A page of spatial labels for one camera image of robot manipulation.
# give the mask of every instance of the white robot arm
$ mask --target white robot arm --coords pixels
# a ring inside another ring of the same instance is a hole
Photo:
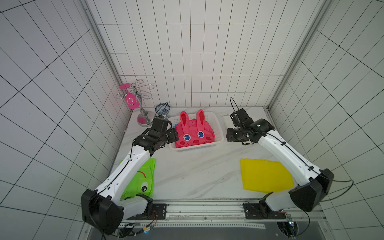
[[[298,186],[292,190],[267,194],[260,200],[264,215],[290,207],[311,211],[327,194],[333,180],[328,169],[321,170],[294,150],[266,120],[253,122],[244,109],[231,115],[236,129],[227,129],[229,142],[251,141],[269,150],[292,174]],[[95,191],[87,189],[81,197],[83,220],[101,232],[112,234],[122,219],[152,212],[152,199],[138,194],[134,198],[120,200],[126,186],[154,151],[178,141],[174,128],[167,130],[167,120],[155,118],[132,143],[132,149],[117,169]]]
[[[115,171],[96,190],[87,189],[81,196],[83,221],[98,228],[102,233],[112,234],[122,219],[152,213],[152,199],[138,194],[134,198],[120,198],[141,166],[153,153],[166,144],[179,140],[176,129],[162,116],[154,118],[152,127],[147,128],[132,143],[131,151]]]

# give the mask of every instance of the white marble table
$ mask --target white marble table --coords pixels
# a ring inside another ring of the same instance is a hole
[[[199,109],[171,108],[167,115],[177,116],[183,110],[187,113],[196,113]],[[223,116],[232,113],[232,108],[202,109],[216,114],[225,137],[227,131]],[[259,118],[267,119],[262,107],[249,107],[245,110],[254,121]],[[133,139],[145,130],[145,127],[140,127],[136,121],[138,114],[139,109],[135,109],[132,113],[113,169],[126,157]],[[167,145],[157,150],[152,157],[156,158],[152,196],[156,200],[262,198],[265,193],[243,189],[240,159],[276,161],[276,158],[259,144],[242,146],[240,142],[227,142],[226,139],[215,146],[179,152],[171,150]]]

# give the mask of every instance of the yellow cloth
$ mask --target yellow cloth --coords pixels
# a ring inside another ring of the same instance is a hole
[[[280,163],[264,159],[241,159],[243,188],[256,192],[281,192],[293,187],[293,177]]]

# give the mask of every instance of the pink bunny bag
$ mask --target pink bunny bag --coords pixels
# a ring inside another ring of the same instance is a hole
[[[196,119],[189,120],[186,112],[180,113],[180,123],[176,126],[176,131],[179,134],[176,148],[189,147],[215,141],[215,133],[208,122],[205,121],[203,110],[199,110],[196,114]]]

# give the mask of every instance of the green cloth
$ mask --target green cloth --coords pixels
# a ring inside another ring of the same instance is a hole
[[[129,182],[125,188],[124,193],[121,196],[121,200],[127,197],[132,198],[137,194],[144,194],[148,197],[152,197],[155,172],[156,159],[150,158],[139,171],[135,174],[133,179]]]

